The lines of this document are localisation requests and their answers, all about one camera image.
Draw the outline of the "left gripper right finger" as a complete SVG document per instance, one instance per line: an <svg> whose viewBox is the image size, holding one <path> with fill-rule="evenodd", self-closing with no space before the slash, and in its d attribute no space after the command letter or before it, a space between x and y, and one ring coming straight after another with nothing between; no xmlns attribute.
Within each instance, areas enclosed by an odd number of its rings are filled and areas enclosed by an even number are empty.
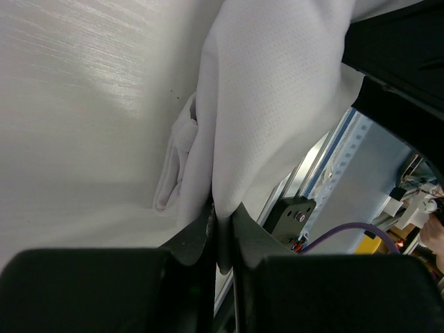
<svg viewBox="0 0 444 333"><path fill-rule="evenodd" d="M295 253L244 206L219 221L219 264L234 273L238 332L442 332L429 271L395 246L386 255Z"/></svg>

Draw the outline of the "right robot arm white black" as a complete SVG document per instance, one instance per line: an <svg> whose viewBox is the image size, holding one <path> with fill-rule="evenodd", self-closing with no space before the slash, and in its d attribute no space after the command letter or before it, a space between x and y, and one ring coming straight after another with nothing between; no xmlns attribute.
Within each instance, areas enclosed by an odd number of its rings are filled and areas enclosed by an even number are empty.
<svg viewBox="0 0 444 333"><path fill-rule="evenodd" d="M353 107L409 145L443 181L443 2L350 25L343 63L365 74Z"/></svg>

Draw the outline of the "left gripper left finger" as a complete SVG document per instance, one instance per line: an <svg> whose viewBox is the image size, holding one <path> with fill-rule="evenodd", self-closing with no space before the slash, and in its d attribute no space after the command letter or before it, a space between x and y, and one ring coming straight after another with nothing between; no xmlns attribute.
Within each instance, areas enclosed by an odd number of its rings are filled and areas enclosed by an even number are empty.
<svg viewBox="0 0 444 333"><path fill-rule="evenodd" d="M25 250L1 273L2 332L210 332L212 202L158 248Z"/></svg>

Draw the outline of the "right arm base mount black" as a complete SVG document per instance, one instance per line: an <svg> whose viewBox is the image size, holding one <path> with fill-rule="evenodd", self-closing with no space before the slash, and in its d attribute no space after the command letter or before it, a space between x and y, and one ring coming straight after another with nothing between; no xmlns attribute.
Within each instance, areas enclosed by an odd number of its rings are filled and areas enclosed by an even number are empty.
<svg viewBox="0 0 444 333"><path fill-rule="evenodd" d="M316 208L316 201L296 196L278 201L263 228L291 251L298 253L308 242L303 229Z"/></svg>

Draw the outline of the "white t shirt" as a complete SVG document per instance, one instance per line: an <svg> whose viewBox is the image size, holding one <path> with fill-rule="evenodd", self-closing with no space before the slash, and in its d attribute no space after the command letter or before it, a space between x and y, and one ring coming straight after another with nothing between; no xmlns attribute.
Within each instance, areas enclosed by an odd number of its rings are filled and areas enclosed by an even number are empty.
<svg viewBox="0 0 444 333"><path fill-rule="evenodd" d="M408 1L225 1L198 84L171 129L153 209L187 225L269 193L341 120L363 75L343 64L352 23Z"/></svg>

